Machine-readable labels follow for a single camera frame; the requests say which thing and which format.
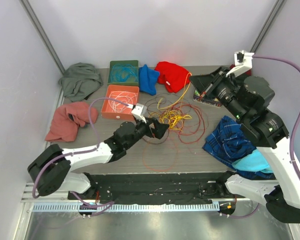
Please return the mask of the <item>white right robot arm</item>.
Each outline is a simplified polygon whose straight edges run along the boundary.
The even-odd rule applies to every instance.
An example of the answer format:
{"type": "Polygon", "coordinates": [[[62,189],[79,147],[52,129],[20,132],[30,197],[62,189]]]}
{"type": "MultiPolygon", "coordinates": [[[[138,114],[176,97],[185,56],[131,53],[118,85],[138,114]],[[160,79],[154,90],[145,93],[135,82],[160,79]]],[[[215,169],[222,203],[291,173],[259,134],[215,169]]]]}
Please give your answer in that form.
{"type": "Polygon", "coordinates": [[[283,120],[268,109],[275,92],[262,77],[247,76],[236,85],[235,74],[219,67],[210,74],[192,75],[189,81],[204,97],[212,97],[235,117],[244,136],[260,151],[278,181],[261,184],[227,171],[216,184],[223,198],[230,194],[264,205],[278,221],[300,224],[300,179],[294,167],[300,164],[290,151],[291,137],[283,120]]]}

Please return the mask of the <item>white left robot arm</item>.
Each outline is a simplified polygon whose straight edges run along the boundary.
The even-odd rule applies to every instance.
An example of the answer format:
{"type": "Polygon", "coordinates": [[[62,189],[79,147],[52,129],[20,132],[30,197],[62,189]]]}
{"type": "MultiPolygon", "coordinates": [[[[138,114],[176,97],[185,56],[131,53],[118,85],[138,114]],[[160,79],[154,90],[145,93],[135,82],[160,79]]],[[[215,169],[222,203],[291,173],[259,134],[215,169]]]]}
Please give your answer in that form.
{"type": "Polygon", "coordinates": [[[168,124],[147,117],[145,121],[123,122],[111,137],[98,145],[73,149],[50,145],[27,168],[34,183],[33,198],[64,190],[92,199],[97,192],[96,183],[88,173],[75,173],[75,170],[118,161],[144,136],[161,139],[168,129],[168,124]]]}

